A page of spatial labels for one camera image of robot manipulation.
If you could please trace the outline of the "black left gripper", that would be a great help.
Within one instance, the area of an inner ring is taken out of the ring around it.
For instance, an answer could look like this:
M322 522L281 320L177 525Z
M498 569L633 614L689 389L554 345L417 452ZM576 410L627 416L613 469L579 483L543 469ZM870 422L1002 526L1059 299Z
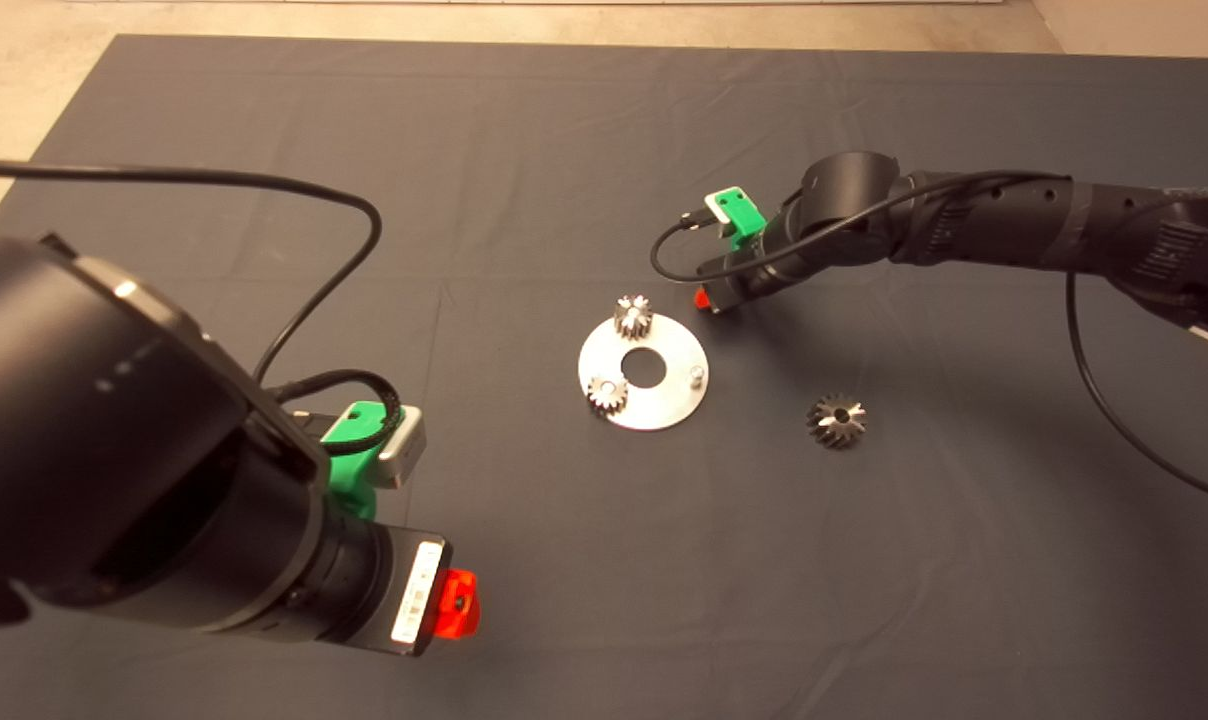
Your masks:
M480 631L480 577L451 568L447 538L387 526L376 526L374 538L377 574L358 619L360 650L418 657L434 635L459 641Z

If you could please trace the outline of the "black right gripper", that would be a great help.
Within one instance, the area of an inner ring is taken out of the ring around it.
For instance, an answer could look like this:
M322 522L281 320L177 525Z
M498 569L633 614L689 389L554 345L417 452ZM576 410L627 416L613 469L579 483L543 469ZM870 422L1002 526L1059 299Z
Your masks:
M747 256L741 252L728 252L718 259L705 260L699 265L699 275L712 275L728 272L728 275L699 283L695 290L695 307L699 313L724 314L737 307L751 304L777 292L777 281L768 268L742 271L738 261L745 263Z

